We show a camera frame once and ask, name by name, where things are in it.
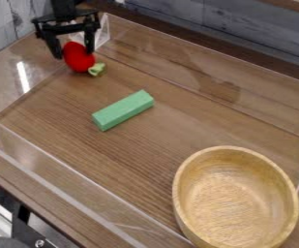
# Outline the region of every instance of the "red toy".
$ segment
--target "red toy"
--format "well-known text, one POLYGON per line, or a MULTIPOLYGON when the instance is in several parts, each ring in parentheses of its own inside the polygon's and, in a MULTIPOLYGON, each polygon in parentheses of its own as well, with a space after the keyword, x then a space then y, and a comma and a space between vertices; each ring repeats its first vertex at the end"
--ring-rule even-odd
POLYGON ((95 65, 94 54, 87 54, 86 47, 77 42, 65 44, 63 55, 67 66, 77 73, 86 73, 89 68, 95 65))

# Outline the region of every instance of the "green rectangular block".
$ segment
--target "green rectangular block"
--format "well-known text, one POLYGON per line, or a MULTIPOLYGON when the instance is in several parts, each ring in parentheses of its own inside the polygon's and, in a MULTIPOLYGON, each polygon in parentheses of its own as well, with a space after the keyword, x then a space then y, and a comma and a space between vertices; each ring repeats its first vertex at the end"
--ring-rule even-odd
POLYGON ((93 114, 93 120, 102 131, 134 117, 154 105, 154 98, 141 90, 93 114))

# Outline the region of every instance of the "bowl rim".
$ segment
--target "bowl rim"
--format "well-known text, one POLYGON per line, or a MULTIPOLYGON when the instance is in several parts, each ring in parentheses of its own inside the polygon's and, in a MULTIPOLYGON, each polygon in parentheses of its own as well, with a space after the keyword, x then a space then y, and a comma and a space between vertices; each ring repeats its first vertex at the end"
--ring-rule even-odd
POLYGON ((249 148, 243 148, 239 146, 233 146, 233 145, 221 145, 221 146, 214 146, 214 147, 209 147, 203 150, 199 150, 198 152, 194 153, 194 155, 191 155, 191 157, 189 157, 189 159, 183 162, 183 164, 181 165, 181 167, 178 168, 177 174, 175 174, 175 178, 174 178, 174 184, 173 184, 173 202, 174 202, 174 208, 175 208, 175 215, 178 215, 178 217, 181 218, 181 221, 183 222, 183 224, 186 225, 187 229, 193 232, 193 234, 207 244, 210 244, 213 247, 217 248, 235 248, 231 245, 227 245, 225 243, 217 242, 214 240, 211 240, 210 236, 205 236, 205 235, 199 235, 197 230, 193 228, 193 225, 189 222, 189 218, 186 217, 186 213, 183 211, 182 205, 181 205, 181 201, 179 201, 179 194, 178 194, 178 189, 179 189, 179 184, 181 184, 181 178, 183 175, 183 172, 186 170, 186 167, 189 166, 190 162, 202 154, 209 153, 211 151, 217 151, 217 150, 235 150, 235 151, 242 151, 246 152, 249 154, 251 154, 253 156, 258 157, 259 159, 265 160, 275 169, 275 171, 278 172, 279 176, 282 177, 282 179, 286 182, 287 185, 287 191, 291 195, 293 198, 293 215, 290 216, 290 222, 286 225, 286 227, 283 228, 283 230, 281 231, 281 233, 278 234, 277 238, 275 238, 275 243, 273 244, 267 244, 267 248, 271 247, 277 247, 279 246, 286 239, 289 238, 289 236, 291 235, 291 232, 294 231, 294 228, 297 226, 298 223, 298 218, 299 218, 299 197, 298 197, 298 192, 295 189, 295 186, 291 182, 291 179, 289 177, 289 175, 286 174, 286 172, 283 171, 283 169, 278 166, 278 164, 265 155, 262 155, 261 153, 255 152, 254 150, 249 149, 249 148))

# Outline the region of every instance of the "wooden bowl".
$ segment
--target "wooden bowl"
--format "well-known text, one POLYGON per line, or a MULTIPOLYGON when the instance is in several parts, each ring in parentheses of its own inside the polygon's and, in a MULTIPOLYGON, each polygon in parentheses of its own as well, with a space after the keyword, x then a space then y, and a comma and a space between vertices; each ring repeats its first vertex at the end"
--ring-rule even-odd
POLYGON ((197 152, 174 180, 179 226, 203 248, 279 247, 299 217, 291 180, 259 153, 234 146, 197 152))

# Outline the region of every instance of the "red object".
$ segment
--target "red object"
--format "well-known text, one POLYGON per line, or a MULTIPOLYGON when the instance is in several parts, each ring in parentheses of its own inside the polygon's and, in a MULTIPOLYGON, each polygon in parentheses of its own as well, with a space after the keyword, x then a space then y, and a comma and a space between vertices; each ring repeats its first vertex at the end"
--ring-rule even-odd
POLYGON ((77 42, 65 44, 63 55, 67 66, 77 73, 86 73, 89 68, 95 65, 94 54, 87 54, 86 47, 77 42))

